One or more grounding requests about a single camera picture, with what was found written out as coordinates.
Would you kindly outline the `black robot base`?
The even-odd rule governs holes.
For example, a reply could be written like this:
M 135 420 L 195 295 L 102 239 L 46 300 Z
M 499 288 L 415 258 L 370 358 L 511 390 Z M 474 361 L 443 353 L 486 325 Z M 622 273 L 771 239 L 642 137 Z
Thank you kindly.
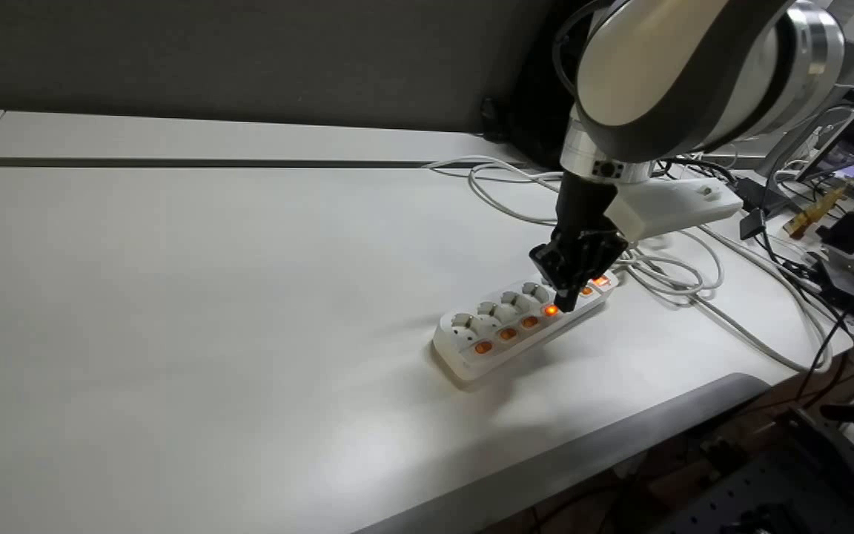
M 538 165 L 556 165 L 572 110 L 572 64 L 614 0 L 556 0 L 504 95 L 480 107 L 480 134 Z

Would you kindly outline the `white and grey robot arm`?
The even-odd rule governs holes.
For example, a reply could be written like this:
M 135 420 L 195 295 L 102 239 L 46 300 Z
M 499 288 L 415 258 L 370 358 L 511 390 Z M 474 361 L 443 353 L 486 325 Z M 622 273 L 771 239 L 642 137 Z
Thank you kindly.
M 622 0 L 582 46 L 556 229 L 532 248 L 556 306 L 630 246 L 732 215 L 726 183 L 654 165 L 814 116 L 842 61 L 846 31 L 815 0 Z

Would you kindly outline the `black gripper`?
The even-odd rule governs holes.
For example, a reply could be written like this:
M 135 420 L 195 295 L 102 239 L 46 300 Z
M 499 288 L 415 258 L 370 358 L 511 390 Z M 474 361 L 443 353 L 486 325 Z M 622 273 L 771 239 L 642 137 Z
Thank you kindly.
M 602 276 L 625 248 L 605 215 L 614 193 L 611 183 L 568 174 L 556 202 L 551 237 L 528 251 L 560 310 L 575 310 L 585 282 Z

